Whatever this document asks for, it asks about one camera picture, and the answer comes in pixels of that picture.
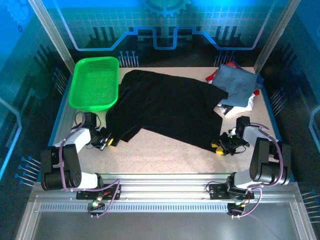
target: cable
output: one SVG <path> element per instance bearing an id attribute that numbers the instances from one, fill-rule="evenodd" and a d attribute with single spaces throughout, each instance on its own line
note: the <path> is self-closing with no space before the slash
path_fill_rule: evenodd
<path id="1" fill-rule="evenodd" d="M 68 141 L 68 139 L 75 134 L 76 132 L 78 132 L 82 126 L 85 124 L 86 121 L 86 116 L 84 114 L 83 111 L 79 111 L 76 113 L 75 118 L 77 117 L 77 115 L 81 113 L 82 114 L 82 122 L 79 125 L 79 127 L 77 129 L 75 129 L 75 131 L 72 131 L 68 136 L 65 137 L 65 139 L 62 141 L 60 147 L 59 147 L 59 165 L 60 165 L 60 174 L 61 174 L 61 181 L 62 181 L 62 187 L 66 192 L 73 192 L 73 191 L 88 191 L 88 192 L 100 192 L 100 191 L 104 191 L 110 187 L 112 187 L 113 185 L 115 185 L 116 183 L 118 183 L 118 185 L 120 184 L 120 179 L 114 181 L 113 183 L 102 187 L 102 188 L 93 188 L 93 189 L 85 189 L 85 188 L 67 188 L 66 185 L 66 176 L 65 176 L 65 170 L 64 170 L 64 161 L 63 161 L 63 156 L 62 156 L 62 150 L 64 145 L 66 144 L 66 142 Z"/>
<path id="2" fill-rule="evenodd" d="M 259 196 L 258 201 L 256 202 L 256 204 L 254 205 L 254 207 L 253 207 L 250 211 L 248 211 L 247 213 L 243 213 L 243 212 L 242 212 L 241 215 L 237 215 L 237 216 L 232 215 L 232 216 L 231 216 L 232 218 L 234 218 L 234 217 L 236 217 L 236 218 L 243 218 L 243 217 L 245 217 L 245 216 L 248 216 L 250 213 L 252 213 L 252 212 L 258 207 L 258 205 L 259 205 L 259 203 L 260 203 L 260 201 L 261 201 L 261 198 L 262 198 L 262 189 L 261 189 L 261 187 L 257 187 L 257 188 L 255 188 L 255 189 L 252 189 L 252 191 L 254 191 L 254 190 L 259 190 L 259 191 L 260 191 L 260 196 Z"/>
<path id="3" fill-rule="evenodd" d="M 94 214 L 90 213 L 90 214 L 91 214 L 91 215 L 90 215 L 91 218 L 97 218 L 97 219 L 98 219 L 98 218 L 102 217 L 103 215 L 105 215 L 107 212 L 109 212 L 109 210 L 110 210 L 110 208 L 111 208 L 111 205 L 114 203 L 114 200 L 115 200 L 115 198 L 116 198 L 117 192 L 118 192 L 118 190 L 119 190 L 120 179 L 118 179 L 117 181 L 118 181 L 118 184 L 117 184 L 117 186 L 116 186 L 116 189 L 115 189 L 115 191 L 114 191 L 114 194 L 113 194 L 113 196 L 112 196 L 112 199 L 111 199 L 108 207 L 106 207 L 105 210 L 104 210 L 102 213 L 100 213 L 100 214 L 94 215 Z"/>
<path id="4" fill-rule="evenodd" d="M 265 126 L 265 125 L 263 125 L 261 123 L 250 122 L 250 125 L 256 125 L 257 127 L 262 127 L 262 128 L 264 128 L 266 130 L 270 130 L 267 126 Z"/>
<path id="5" fill-rule="evenodd" d="M 96 115 L 96 117 L 98 118 L 98 120 L 99 120 L 99 122 L 100 122 L 99 126 L 97 126 L 96 129 L 99 129 L 99 128 L 101 127 L 102 122 L 101 122 L 100 117 L 99 117 L 98 114 Z"/>
<path id="6" fill-rule="evenodd" d="M 78 113 L 80 113 L 80 111 L 78 111 L 78 112 L 76 113 L 75 117 L 74 117 L 74 124 L 75 124 L 76 126 L 78 126 L 78 123 L 77 123 L 77 115 L 78 115 Z M 100 117 L 99 117 L 98 114 L 96 114 L 96 117 L 98 118 L 100 124 L 99 124 L 99 126 L 95 127 L 95 129 L 99 129 L 99 128 L 101 127 L 102 122 L 101 122 L 101 119 L 100 119 Z"/>
<path id="7" fill-rule="evenodd" d="M 207 192 L 208 194 L 211 193 L 210 191 L 208 191 L 208 186 L 209 186 L 210 183 L 224 184 L 225 182 L 218 182 L 218 181 L 210 181 L 210 182 L 208 182 L 208 183 L 206 184 L 206 186 L 205 186 L 205 190 L 206 190 L 206 192 Z"/>
<path id="8" fill-rule="evenodd" d="M 243 154 L 247 150 L 247 148 L 244 145 L 242 145 L 242 147 L 244 147 L 243 151 L 237 151 L 234 154 Z"/>

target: metal base plate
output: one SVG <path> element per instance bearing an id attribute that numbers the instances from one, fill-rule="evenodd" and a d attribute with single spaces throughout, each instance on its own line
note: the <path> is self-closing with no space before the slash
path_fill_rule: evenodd
<path id="1" fill-rule="evenodd" d="M 253 192 L 247 192 L 246 195 L 241 194 L 232 194 L 227 191 L 227 184 L 210 184 L 209 192 L 211 200 L 247 200 L 247 199 L 255 199 L 255 195 Z"/>
<path id="2" fill-rule="evenodd" d="M 110 192 L 108 195 L 103 196 L 102 200 L 111 200 L 113 195 L 115 194 L 117 185 L 113 185 L 112 187 L 109 187 L 105 190 L 105 192 Z M 100 191 L 78 191 L 76 193 L 76 199 L 77 200 L 95 200 L 97 199 Z M 120 199 L 120 193 L 121 193 L 121 185 L 119 186 L 118 193 L 115 195 L 114 200 Z"/>

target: clothing pile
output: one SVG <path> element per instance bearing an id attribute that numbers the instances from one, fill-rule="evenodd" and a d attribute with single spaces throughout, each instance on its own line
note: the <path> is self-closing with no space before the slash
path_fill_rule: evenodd
<path id="1" fill-rule="evenodd" d="M 196 79 L 133 70 L 106 113 L 106 132 L 113 146 L 143 128 L 215 152 L 211 143 L 220 136 L 222 118 L 214 108 L 227 98 L 225 90 Z"/>
<path id="2" fill-rule="evenodd" d="M 218 104 L 220 111 L 227 117 L 251 111 L 253 99 L 260 93 L 263 83 L 259 75 L 240 68 L 234 61 L 222 64 L 206 80 L 229 93 L 228 98 Z"/>

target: glass panel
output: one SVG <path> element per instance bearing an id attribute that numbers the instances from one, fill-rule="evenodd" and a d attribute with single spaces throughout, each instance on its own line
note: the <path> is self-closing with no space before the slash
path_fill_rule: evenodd
<path id="1" fill-rule="evenodd" d="M 114 56 L 137 67 L 129 59 L 138 57 L 140 67 L 201 67 L 236 58 L 252 67 L 288 1 L 43 2 L 75 61 Z"/>
<path id="2" fill-rule="evenodd" d="M 14 239 L 69 74 L 27 0 L 0 1 L 0 14 L 0 238 Z"/>
<path id="3" fill-rule="evenodd" d="M 301 0 L 261 74 L 281 137 L 292 147 L 292 171 L 308 207 L 320 194 L 320 6 Z M 317 220 L 319 208 L 310 214 Z M 319 224 L 313 224 L 320 234 Z"/>

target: red cloth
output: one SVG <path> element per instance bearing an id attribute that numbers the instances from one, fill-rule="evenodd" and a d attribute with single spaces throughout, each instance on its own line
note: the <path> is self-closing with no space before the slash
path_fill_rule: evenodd
<path id="1" fill-rule="evenodd" d="M 240 67 L 239 67 L 237 64 L 235 64 L 233 61 L 229 61 L 229 62 L 227 62 L 225 65 L 227 65 L 227 66 L 229 66 L 229 67 L 232 67 L 232 68 L 235 68 L 235 69 L 240 69 Z M 212 73 L 210 76 L 207 76 L 207 77 L 205 78 L 205 80 L 206 80 L 207 82 L 210 82 L 210 81 L 212 81 L 213 79 L 215 79 L 218 70 L 219 70 L 219 69 L 215 70 L 214 73 Z"/>
<path id="2" fill-rule="evenodd" d="M 255 91 L 253 92 L 253 94 L 256 95 L 256 96 L 258 96 L 258 95 L 260 94 L 260 90 L 259 90 L 259 89 L 258 89 L 258 90 L 255 90 Z"/>

